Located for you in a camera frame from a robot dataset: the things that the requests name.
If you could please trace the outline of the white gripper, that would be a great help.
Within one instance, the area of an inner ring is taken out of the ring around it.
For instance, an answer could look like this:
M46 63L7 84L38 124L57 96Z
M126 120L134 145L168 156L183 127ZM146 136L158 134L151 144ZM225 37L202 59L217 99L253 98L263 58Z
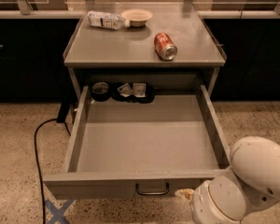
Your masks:
M247 208L237 179L220 175L204 181L196 190L178 189L175 196L191 202L195 224L241 224Z

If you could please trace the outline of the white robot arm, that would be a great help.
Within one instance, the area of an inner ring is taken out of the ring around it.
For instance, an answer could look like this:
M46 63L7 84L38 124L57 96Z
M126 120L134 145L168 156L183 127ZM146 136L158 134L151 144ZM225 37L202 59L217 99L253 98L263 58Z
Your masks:
M175 195L189 204L195 224L241 224L280 202L280 145L248 136L230 150L230 166L196 189Z

